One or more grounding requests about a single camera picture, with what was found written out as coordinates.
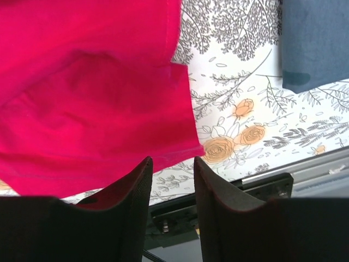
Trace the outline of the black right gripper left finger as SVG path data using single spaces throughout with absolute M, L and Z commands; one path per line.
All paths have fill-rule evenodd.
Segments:
M 141 261 L 152 158 L 68 204 L 52 196 L 1 198 L 1 261 Z

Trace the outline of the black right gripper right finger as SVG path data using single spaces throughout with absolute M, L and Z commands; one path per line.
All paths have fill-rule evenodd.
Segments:
M 204 261 L 348 261 L 348 199 L 262 201 L 194 160 Z

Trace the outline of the crimson red t shirt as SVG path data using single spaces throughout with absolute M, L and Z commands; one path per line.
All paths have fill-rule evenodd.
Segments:
M 1 1 L 1 180 L 65 198 L 202 156 L 180 6 Z

